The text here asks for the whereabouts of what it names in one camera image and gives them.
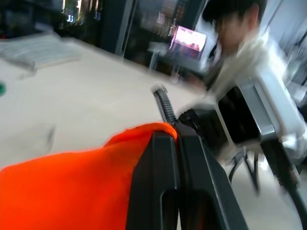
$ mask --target monitor screen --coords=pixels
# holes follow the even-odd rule
[[[199,59],[205,47],[206,38],[204,34],[178,26],[169,49],[178,55]]]

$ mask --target orange fabric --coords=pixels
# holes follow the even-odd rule
[[[0,172],[1,230],[124,230],[132,172],[154,131],[114,136],[103,148],[46,156]]]

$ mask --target dark hair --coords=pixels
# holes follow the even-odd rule
[[[209,0],[202,13],[202,18],[212,23],[223,16],[235,12],[237,12],[240,17],[243,17],[245,12],[254,4],[257,4],[259,7],[258,21],[260,23],[267,6],[267,0]]]

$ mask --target man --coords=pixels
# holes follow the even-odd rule
[[[230,90],[238,78],[258,76],[276,78],[285,94],[288,91],[283,82],[287,80],[286,61],[277,44],[268,34],[260,33],[267,0],[210,0],[203,12],[203,19],[215,26],[221,58],[204,79],[208,96],[194,108],[212,110],[216,100]],[[298,120],[300,115],[291,98],[288,98]],[[299,149],[292,151],[295,164],[306,158],[304,137],[295,136],[300,141]],[[230,160],[239,151],[234,146],[226,146],[219,154],[224,161]]]

